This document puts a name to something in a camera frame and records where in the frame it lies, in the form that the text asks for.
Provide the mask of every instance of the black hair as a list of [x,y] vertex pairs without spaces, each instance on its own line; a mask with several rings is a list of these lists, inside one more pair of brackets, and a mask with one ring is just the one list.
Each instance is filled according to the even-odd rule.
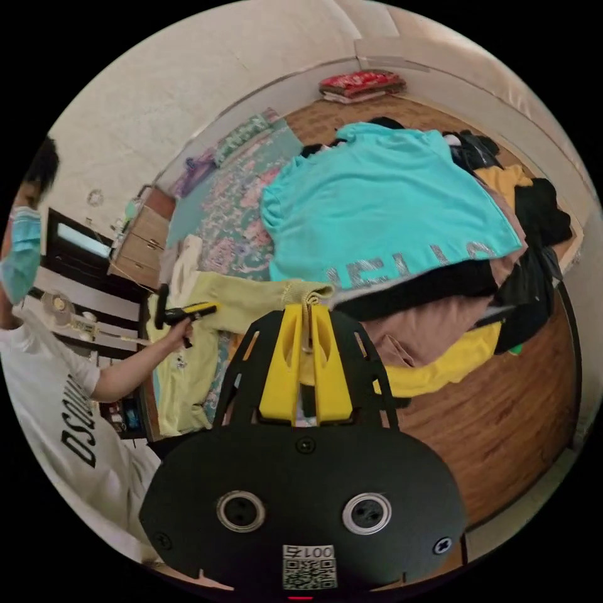
[[23,180],[30,184],[39,184],[40,194],[43,195],[55,181],[59,164],[57,144],[51,137],[46,136]]

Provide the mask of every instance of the face mask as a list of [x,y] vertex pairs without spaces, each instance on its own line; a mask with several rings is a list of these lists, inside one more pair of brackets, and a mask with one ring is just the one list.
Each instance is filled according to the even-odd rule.
[[40,214],[29,207],[18,207],[11,214],[11,250],[0,261],[0,279],[6,296],[17,305],[33,287],[40,267]]

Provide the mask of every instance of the screw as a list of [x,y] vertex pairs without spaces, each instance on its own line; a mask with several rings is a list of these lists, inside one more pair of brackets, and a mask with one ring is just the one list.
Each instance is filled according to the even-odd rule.
[[439,539],[433,546],[433,552],[436,555],[443,555],[444,553],[448,552],[450,550],[450,547],[452,546],[452,539],[451,538],[441,538]]
[[316,450],[316,442],[312,438],[303,437],[297,440],[295,448],[301,454],[312,454]]
[[172,544],[170,537],[167,534],[164,534],[163,532],[157,532],[157,534],[153,535],[152,540],[158,548],[161,548],[164,551],[171,550]]

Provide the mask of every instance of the turquoise garment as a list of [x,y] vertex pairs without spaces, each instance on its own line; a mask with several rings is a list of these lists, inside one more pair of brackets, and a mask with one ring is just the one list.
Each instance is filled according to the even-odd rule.
[[263,191],[272,280],[348,289],[521,247],[439,132],[357,123],[337,137],[347,142],[295,157]]

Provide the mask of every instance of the qr code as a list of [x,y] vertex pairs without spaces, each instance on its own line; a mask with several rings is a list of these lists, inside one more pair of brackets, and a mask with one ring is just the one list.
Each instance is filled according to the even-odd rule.
[[285,590],[322,590],[337,587],[334,559],[283,559]]

